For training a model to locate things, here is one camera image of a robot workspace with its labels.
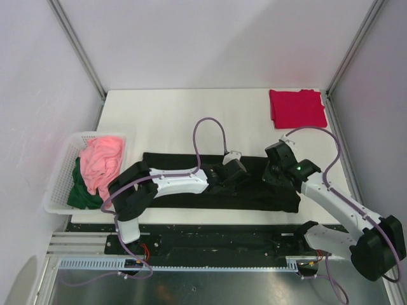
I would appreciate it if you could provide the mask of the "black t-shirt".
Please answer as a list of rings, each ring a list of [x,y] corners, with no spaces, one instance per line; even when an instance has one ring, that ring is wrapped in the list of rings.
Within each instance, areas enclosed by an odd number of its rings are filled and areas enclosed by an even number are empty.
[[[221,155],[200,155],[205,165],[216,165]],[[192,168],[197,157],[192,154],[165,154],[144,152],[142,160],[149,167],[162,170]],[[223,210],[261,210],[267,212],[298,213],[301,198],[294,189],[269,185],[262,180],[268,160],[264,157],[244,156],[243,165],[251,175],[250,179],[237,187],[231,195],[224,194],[173,194],[156,198],[151,208],[197,208]]]

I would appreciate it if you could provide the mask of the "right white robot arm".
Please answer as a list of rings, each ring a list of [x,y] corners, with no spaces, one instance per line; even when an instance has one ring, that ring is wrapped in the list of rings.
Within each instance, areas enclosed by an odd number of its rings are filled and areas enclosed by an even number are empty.
[[[268,164],[265,182],[281,182],[316,202],[344,228],[328,229],[308,221],[293,239],[297,253],[323,250],[351,261],[369,281],[377,281],[406,257],[401,222],[393,215],[382,217],[334,188],[326,174],[308,159],[298,161],[291,148],[279,141],[265,149]]]

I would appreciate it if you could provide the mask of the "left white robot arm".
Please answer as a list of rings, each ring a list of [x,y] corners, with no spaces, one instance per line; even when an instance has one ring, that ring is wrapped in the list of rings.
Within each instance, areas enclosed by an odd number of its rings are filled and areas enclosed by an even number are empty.
[[[175,194],[225,194],[231,196],[250,179],[239,158],[220,164],[181,170],[151,168],[145,161],[133,164],[108,185],[109,198],[102,205],[113,205],[118,246],[127,254],[140,248],[139,217],[156,198]]]

